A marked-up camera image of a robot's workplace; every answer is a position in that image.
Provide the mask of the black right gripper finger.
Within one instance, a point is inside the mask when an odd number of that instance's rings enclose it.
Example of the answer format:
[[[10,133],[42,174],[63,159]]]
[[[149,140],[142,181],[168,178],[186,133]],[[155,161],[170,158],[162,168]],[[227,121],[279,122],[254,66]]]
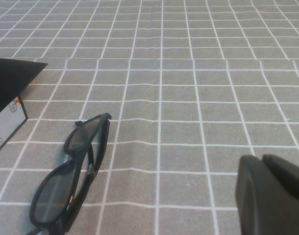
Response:
[[[273,154],[243,155],[235,199],[241,234],[299,235],[299,166]]]

